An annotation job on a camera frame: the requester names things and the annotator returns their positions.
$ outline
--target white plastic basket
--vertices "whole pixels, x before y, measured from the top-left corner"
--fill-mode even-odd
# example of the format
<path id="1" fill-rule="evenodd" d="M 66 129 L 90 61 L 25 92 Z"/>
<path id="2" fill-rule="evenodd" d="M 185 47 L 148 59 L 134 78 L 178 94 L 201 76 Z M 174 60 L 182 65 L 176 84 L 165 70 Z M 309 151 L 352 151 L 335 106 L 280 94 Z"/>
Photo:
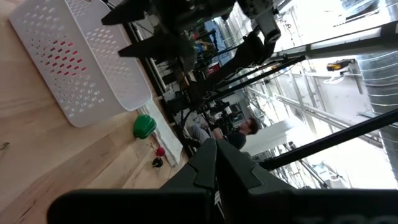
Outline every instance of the white plastic basket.
<path id="1" fill-rule="evenodd" d="M 25 0 L 9 16 L 65 116 L 76 127 L 132 111 L 151 100 L 121 26 L 102 26 L 100 0 Z"/>

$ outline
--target small red ball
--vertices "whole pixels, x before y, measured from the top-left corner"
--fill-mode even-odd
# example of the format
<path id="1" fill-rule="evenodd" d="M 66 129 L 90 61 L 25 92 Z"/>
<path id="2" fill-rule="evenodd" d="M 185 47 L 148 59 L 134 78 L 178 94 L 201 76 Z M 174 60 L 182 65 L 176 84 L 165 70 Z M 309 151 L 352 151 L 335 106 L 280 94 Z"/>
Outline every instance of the small red ball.
<path id="1" fill-rule="evenodd" d="M 156 150 L 156 156 L 162 157 L 162 156 L 164 156 L 164 154 L 165 154 L 164 148 L 159 147 L 159 148 Z"/>

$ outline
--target man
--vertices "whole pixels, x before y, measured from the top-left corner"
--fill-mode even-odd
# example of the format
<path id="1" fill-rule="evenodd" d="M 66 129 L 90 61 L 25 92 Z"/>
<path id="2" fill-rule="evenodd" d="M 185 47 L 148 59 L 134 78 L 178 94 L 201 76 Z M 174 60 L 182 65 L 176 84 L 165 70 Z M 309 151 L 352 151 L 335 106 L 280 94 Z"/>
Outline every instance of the man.
<path id="1" fill-rule="evenodd" d="M 246 136 L 256 134 L 258 130 L 259 125 L 257 121 L 254 118 L 249 118 L 241 123 L 239 129 L 235 133 L 223 136 L 221 129 L 216 128 L 213 130 L 213 134 L 216 139 L 226 139 L 236 149 L 240 150 L 246 143 Z M 204 143 L 206 139 L 210 138 L 209 134 L 197 125 L 189 127 L 188 132 L 193 138 L 199 140 L 200 143 Z"/>

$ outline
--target wooden table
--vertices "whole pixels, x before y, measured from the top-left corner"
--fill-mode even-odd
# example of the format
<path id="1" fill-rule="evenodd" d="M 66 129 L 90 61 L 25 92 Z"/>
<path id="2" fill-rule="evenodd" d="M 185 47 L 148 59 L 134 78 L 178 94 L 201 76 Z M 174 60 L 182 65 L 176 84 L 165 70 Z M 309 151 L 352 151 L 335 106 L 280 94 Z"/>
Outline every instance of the wooden table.
<path id="1" fill-rule="evenodd" d="M 11 27 L 22 1 L 0 0 L 0 223 L 45 223 L 50 203 L 82 188 L 157 188 L 178 172 L 152 168 L 150 142 L 132 136 L 137 112 L 74 128 Z"/>

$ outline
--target green object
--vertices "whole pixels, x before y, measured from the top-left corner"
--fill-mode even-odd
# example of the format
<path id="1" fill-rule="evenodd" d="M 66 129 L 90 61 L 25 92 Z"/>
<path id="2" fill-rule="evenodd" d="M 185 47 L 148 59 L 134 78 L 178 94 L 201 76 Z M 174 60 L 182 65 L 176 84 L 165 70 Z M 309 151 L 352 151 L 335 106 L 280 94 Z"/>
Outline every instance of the green object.
<path id="1" fill-rule="evenodd" d="M 156 129 L 156 121 L 149 115 L 139 115 L 134 123 L 132 133 L 140 139 L 148 138 Z"/>

